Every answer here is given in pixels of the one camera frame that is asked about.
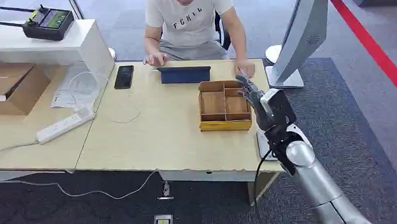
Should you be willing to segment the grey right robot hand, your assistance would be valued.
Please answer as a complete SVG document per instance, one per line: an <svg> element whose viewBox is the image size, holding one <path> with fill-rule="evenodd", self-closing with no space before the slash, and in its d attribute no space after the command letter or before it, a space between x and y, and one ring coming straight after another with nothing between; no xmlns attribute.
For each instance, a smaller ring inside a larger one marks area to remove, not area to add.
<svg viewBox="0 0 397 224"><path fill-rule="evenodd" d="M248 76L237 74L235 77L242 87L239 93L253 108L257 125L261 130L268 131L277 126L286 129L296 121L296 114L284 90L263 91Z"/></svg>

